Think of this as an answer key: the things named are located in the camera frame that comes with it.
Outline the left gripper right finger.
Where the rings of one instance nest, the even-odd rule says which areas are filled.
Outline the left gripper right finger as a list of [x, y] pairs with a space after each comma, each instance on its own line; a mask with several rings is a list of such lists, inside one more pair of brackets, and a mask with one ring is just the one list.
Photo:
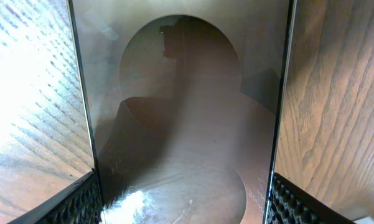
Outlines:
[[276, 172], [266, 206], [265, 224], [353, 224]]

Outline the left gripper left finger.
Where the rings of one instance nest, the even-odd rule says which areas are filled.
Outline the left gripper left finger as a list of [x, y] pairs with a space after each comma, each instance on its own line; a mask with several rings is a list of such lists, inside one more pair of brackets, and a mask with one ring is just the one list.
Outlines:
[[98, 181], [92, 170], [10, 224], [99, 224], [102, 211]]

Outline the Galaxy smartphone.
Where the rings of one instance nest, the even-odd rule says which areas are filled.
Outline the Galaxy smartphone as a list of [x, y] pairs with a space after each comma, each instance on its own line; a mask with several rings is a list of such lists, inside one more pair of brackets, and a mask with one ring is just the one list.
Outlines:
[[290, 0], [68, 2], [105, 223], [263, 223]]

